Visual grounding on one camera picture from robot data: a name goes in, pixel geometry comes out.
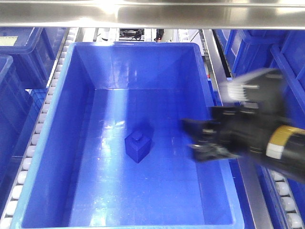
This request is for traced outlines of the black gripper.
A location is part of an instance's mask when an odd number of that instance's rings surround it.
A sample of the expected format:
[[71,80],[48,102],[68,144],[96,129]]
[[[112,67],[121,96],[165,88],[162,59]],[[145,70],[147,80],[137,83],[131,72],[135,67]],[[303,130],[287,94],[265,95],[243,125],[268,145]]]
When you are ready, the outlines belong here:
[[264,155],[273,131],[290,123],[283,99],[285,87],[281,71],[253,71],[228,82],[226,100],[240,105],[214,107],[213,120],[181,120],[193,141],[213,139],[203,145],[190,144],[193,159],[207,162],[247,153]]

